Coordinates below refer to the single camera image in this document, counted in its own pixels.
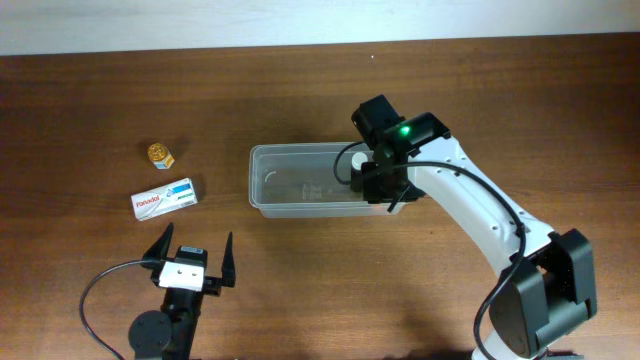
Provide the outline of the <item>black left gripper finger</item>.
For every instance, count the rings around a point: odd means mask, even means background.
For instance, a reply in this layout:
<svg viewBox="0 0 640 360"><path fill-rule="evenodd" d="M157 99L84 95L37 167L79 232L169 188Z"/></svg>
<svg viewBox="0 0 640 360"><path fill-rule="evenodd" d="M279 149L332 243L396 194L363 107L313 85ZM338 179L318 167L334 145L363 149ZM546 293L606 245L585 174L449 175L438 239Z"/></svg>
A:
<svg viewBox="0 0 640 360"><path fill-rule="evenodd" d="M233 233L228 234L225 252L221 265L222 287L234 288L236 284L236 269L233 255Z"/></svg>
<svg viewBox="0 0 640 360"><path fill-rule="evenodd" d="M171 239L174 232L174 224L169 223L161 236L143 254L143 260L166 260Z"/></svg>

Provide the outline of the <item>dark bottle white cap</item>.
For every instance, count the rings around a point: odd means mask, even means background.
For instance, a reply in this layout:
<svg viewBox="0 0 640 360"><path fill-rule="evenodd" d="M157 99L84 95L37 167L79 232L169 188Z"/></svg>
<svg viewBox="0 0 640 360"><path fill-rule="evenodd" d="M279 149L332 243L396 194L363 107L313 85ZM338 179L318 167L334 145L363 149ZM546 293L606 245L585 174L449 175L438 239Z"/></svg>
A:
<svg viewBox="0 0 640 360"><path fill-rule="evenodd" d="M364 152L356 152L351 157L350 189L353 192L361 193L363 191L362 168L368 161L368 155Z"/></svg>

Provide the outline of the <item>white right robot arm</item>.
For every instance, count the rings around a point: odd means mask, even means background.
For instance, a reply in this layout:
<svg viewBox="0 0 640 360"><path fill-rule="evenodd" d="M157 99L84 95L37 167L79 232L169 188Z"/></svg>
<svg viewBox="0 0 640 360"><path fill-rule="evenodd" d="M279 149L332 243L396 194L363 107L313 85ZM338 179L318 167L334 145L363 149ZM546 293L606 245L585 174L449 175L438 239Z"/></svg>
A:
<svg viewBox="0 0 640 360"><path fill-rule="evenodd" d="M524 210L467 156L435 115L397 114L382 95L352 122L371 160L352 165L350 187L389 211L431 197L486 257L498 280L473 322L474 359L549 359L550 346L597 313L593 248Z"/></svg>

